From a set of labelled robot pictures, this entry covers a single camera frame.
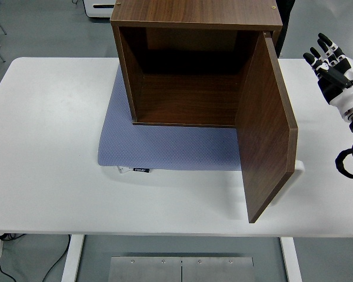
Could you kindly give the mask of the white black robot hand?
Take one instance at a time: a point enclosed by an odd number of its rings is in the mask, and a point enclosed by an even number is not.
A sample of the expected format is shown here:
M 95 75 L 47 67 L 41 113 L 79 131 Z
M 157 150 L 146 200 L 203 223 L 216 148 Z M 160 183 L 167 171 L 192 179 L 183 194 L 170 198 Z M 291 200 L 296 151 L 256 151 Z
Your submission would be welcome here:
M 323 33 L 318 34 L 317 42 L 323 54 L 310 48 L 303 57 L 314 71 L 326 102 L 349 120 L 353 114 L 353 59 Z

